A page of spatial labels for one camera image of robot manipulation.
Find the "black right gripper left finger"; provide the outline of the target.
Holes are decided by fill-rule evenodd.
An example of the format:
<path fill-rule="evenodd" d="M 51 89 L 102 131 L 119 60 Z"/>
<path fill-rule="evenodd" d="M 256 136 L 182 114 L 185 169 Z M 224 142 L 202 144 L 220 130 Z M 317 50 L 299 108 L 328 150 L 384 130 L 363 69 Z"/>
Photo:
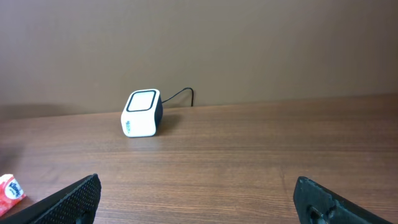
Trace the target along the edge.
<path fill-rule="evenodd" d="M 101 182 L 92 174 L 1 220 L 1 224 L 93 224 Z"/>

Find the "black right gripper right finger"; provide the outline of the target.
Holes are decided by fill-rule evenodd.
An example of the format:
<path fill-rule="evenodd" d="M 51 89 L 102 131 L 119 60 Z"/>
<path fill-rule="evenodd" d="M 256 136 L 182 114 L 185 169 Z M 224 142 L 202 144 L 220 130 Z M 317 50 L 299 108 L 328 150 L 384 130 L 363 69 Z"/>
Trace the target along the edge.
<path fill-rule="evenodd" d="M 293 200 L 301 224 L 392 224 L 304 176 Z"/>

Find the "red Kleenex tissue pack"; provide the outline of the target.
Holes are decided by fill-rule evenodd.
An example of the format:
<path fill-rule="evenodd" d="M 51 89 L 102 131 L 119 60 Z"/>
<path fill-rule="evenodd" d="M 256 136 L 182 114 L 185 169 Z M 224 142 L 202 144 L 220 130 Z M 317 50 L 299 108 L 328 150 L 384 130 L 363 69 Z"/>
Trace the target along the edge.
<path fill-rule="evenodd" d="M 26 197 L 24 190 L 12 174 L 1 176 L 0 191 L 0 216 L 3 216 Z"/>

